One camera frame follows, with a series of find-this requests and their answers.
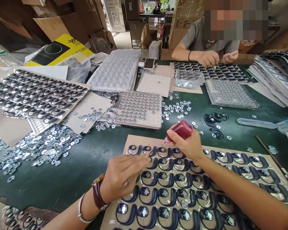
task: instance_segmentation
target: clear plastic container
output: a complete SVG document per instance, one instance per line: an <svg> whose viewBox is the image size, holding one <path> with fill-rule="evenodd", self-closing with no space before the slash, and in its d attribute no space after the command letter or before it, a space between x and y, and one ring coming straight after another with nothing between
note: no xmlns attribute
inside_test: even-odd
<svg viewBox="0 0 288 230"><path fill-rule="evenodd" d="M178 69L175 78L175 86L180 88L196 89L205 83L205 76L202 72Z"/></svg>
<svg viewBox="0 0 288 230"><path fill-rule="evenodd" d="M8 66L23 66L23 63L16 58L12 57L9 53L4 50L0 50L0 59Z"/></svg>
<svg viewBox="0 0 288 230"><path fill-rule="evenodd" d="M191 136L193 128L188 122L182 120L181 122L177 123L177 125L175 125L173 128L171 128L171 130L176 132L183 139L187 139L189 136ZM173 140L169 137L169 135L167 135L164 139L164 142L170 143L173 142Z"/></svg>
<svg viewBox="0 0 288 230"><path fill-rule="evenodd" d="M274 124L272 122L268 122L268 121L238 118L237 122L241 125L246 125L246 126L254 126L254 127L269 128L269 129L277 128L276 124Z"/></svg>

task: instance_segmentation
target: smartphone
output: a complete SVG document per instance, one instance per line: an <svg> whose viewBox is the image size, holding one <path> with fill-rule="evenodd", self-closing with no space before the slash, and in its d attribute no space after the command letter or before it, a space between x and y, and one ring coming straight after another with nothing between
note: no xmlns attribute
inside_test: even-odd
<svg viewBox="0 0 288 230"><path fill-rule="evenodd" d="M155 67L155 59L147 58L144 63L144 69L153 70Z"/></svg>

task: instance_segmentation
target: gray t-shirt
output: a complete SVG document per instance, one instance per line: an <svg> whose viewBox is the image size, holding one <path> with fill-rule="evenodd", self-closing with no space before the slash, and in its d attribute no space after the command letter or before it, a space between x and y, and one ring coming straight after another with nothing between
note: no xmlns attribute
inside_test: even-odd
<svg viewBox="0 0 288 230"><path fill-rule="evenodd" d="M236 41L219 40L215 41L210 47L206 48L208 41L205 40L203 36L204 36L204 17L191 24L190 29L188 30L184 38L181 40L181 42L185 45L187 50L192 51L214 50L217 51L217 53L221 53L221 51L224 51L225 54L225 53L231 53L235 50L238 50L239 48L240 40Z"/></svg>

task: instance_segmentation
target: hand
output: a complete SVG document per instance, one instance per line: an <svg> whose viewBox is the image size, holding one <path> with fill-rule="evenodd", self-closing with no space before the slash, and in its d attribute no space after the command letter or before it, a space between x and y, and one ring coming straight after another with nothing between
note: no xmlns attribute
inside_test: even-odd
<svg viewBox="0 0 288 230"><path fill-rule="evenodd" d="M167 131L167 134L174 141L174 144L176 143L180 150L183 151L183 153L197 165L199 165L199 162L201 162L203 159L206 159L202 149L201 138L196 129L193 129L191 136L186 140L171 129Z"/></svg>
<svg viewBox="0 0 288 230"><path fill-rule="evenodd" d="M221 63L223 64L233 63L238 58L238 54L239 54L238 50L235 50L231 53L224 54L224 56L222 57Z"/></svg>
<svg viewBox="0 0 288 230"><path fill-rule="evenodd" d="M197 57L195 61L198 61L203 66L215 66L219 63L220 57L217 52L213 50L209 51L197 51Z"/></svg>
<svg viewBox="0 0 288 230"><path fill-rule="evenodd" d="M103 201L108 204L133 192L139 172L150 162L149 154L121 155L110 159L100 186Z"/></svg>

